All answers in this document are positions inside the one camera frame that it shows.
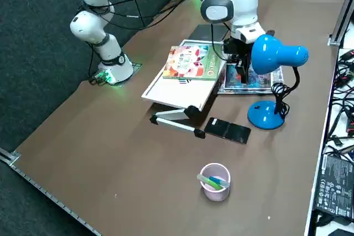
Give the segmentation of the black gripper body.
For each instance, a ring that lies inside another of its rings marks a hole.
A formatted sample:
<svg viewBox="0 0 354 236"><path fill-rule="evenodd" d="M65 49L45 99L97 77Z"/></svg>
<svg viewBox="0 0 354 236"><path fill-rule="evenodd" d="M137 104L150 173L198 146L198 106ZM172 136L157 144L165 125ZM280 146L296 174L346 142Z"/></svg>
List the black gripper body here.
<svg viewBox="0 0 354 236"><path fill-rule="evenodd" d="M234 60L242 60L245 64L249 64L251 56L251 43L247 44L239 39L234 39L233 43L236 50L232 55Z"/></svg>

